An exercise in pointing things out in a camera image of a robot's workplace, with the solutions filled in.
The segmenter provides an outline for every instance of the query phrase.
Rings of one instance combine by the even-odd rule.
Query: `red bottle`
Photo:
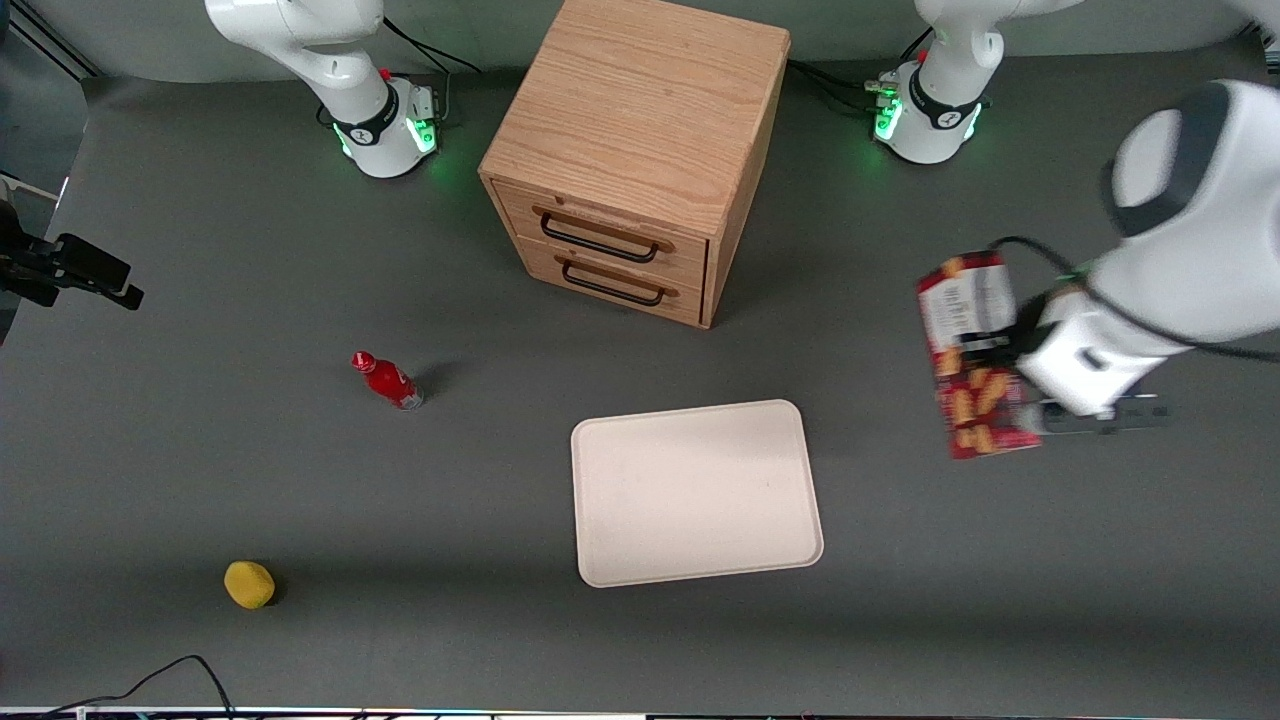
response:
[[[379,360],[361,350],[351,356],[351,366],[365,374],[369,389],[392,401],[399,410],[412,410],[422,404],[422,396],[404,373],[390,360]]]

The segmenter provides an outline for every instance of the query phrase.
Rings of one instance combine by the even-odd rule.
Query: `bottle cap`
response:
[[[372,373],[376,364],[378,359],[364,350],[351,356],[351,366],[361,373]]]

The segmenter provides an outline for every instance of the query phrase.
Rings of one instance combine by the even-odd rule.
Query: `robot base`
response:
[[[403,78],[388,81],[399,96],[396,120],[383,132],[376,145],[348,142],[342,132],[342,151],[362,173],[375,178],[394,178],[412,170],[424,158],[435,151],[435,102],[431,88],[417,87]]]
[[[936,129],[929,117],[916,108],[910,97],[904,97],[901,91],[919,67],[919,63],[911,61],[881,74],[881,85],[892,83],[888,86],[896,86],[899,90],[877,115],[872,138],[890,146],[904,160],[934,165],[950,160],[964,141],[973,137],[974,123],[982,113],[982,105],[978,105],[968,119],[960,118],[956,127]]]

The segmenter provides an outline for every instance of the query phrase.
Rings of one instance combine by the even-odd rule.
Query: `plastic tray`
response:
[[[786,400],[585,420],[571,445],[577,568],[589,585],[822,556],[804,425]]]

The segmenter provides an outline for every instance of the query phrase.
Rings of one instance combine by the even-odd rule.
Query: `green led light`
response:
[[[970,137],[973,137],[973,129],[974,129],[974,127],[977,127],[977,124],[978,124],[978,115],[980,115],[980,114],[982,114],[982,102],[978,102],[978,106],[973,109],[973,118],[969,119],[969,129],[964,131],[964,138],[965,140],[969,140]]]
[[[415,120],[413,118],[404,118],[404,127],[413,136],[413,142],[417,143],[417,149],[422,151],[424,155],[435,150],[435,124],[430,120]]]
[[[342,143],[342,154],[351,158],[351,147],[347,147],[347,138],[342,136],[342,131],[338,129],[338,124],[334,123],[333,133],[338,136],[338,142]]]
[[[893,131],[897,129],[897,119],[901,117],[902,101],[893,99],[893,102],[881,110],[879,118],[876,118],[876,137],[887,142],[893,137]]]

